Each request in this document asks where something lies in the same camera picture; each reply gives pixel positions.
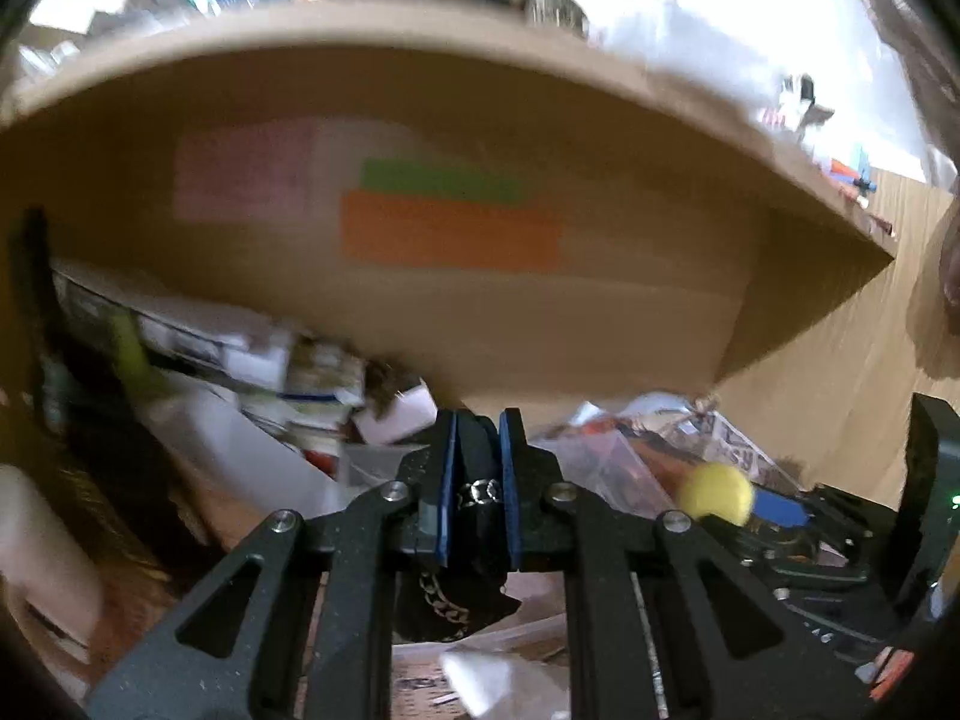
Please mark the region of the white envelope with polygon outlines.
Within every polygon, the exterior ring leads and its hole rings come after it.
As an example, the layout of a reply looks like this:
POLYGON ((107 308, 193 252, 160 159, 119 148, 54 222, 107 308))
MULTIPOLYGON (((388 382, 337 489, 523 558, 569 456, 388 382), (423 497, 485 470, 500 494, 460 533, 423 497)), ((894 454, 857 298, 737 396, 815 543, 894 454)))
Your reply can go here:
POLYGON ((348 505, 342 484, 256 426, 235 395, 213 383, 164 374, 160 393, 135 410, 172 455, 261 511, 291 509, 309 518, 348 505))

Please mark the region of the small white cardboard box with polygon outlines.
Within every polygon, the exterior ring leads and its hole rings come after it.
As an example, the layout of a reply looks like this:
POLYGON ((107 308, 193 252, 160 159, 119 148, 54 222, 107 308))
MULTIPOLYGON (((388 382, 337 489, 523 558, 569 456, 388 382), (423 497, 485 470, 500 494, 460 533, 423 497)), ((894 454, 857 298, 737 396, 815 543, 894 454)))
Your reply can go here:
POLYGON ((438 406, 433 394, 425 382, 420 382, 395 395, 381 415, 366 408, 352 416, 352 423, 366 444, 391 445, 433 426, 436 418, 438 406))

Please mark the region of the pink sticky note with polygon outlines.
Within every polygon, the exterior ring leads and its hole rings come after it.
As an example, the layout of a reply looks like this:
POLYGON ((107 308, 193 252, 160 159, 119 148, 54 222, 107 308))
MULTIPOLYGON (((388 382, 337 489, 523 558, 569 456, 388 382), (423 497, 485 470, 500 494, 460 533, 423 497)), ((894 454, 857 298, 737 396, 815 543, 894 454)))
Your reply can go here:
POLYGON ((174 151, 172 213, 186 223, 286 223, 306 215, 311 119, 195 130, 174 151))

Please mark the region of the green sticky note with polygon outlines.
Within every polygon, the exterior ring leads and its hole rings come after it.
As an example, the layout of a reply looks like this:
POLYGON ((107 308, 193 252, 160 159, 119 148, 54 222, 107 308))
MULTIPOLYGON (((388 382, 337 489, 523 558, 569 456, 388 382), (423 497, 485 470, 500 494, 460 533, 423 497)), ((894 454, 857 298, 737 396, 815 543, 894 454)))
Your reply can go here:
POLYGON ((364 161, 359 185, 368 192, 461 202, 520 205, 526 199, 524 184, 511 176, 472 166, 398 158, 364 161))

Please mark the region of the stack of magazines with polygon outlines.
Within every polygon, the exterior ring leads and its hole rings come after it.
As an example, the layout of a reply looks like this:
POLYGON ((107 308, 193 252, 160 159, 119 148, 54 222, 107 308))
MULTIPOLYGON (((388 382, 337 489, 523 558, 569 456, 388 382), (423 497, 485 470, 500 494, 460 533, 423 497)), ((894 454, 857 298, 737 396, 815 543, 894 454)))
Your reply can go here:
POLYGON ((342 454, 348 418, 366 400, 366 362, 342 344, 78 260, 57 259, 52 278, 68 327, 121 366, 143 361, 200 380, 316 465, 342 454))

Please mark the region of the orange sticky note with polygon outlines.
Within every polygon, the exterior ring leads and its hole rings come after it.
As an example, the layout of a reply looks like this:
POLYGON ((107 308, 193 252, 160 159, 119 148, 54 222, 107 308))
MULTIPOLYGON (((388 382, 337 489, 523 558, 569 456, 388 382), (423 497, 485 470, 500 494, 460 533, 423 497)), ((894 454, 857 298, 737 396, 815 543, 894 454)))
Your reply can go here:
POLYGON ((343 257, 376 265, 550 273, 562 231, 528 208, 366 190, 340 199, 343 257))

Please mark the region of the yellow foam ball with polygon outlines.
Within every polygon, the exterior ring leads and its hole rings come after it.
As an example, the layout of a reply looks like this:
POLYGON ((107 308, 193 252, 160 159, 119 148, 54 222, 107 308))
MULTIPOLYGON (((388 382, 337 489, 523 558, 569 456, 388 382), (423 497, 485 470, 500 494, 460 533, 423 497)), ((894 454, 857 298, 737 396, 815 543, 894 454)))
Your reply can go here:
POLYGON ((674 500, 693 520, 714 515, 743 527, 754 511, 755 488, 735 466, 703 463, 686 473, 674 500))

